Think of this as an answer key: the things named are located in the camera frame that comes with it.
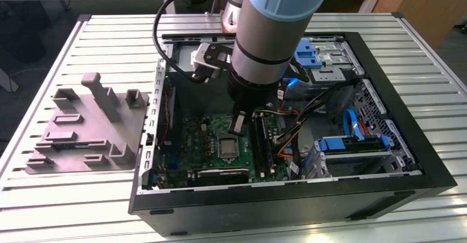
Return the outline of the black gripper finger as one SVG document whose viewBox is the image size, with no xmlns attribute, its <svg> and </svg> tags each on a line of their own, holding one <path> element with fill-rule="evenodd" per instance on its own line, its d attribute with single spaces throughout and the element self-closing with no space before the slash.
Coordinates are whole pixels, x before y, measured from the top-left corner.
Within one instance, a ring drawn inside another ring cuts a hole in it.
<svg viewBox="0 0 467 243">
<path fill-rule="evenodd" d="M 243 134 L 246 131 L 246 116 L 245 111 L 235 111 L 233 114 L 233 119 L 230 123 L 229 133 L 231 134 Z"/>
</svg>

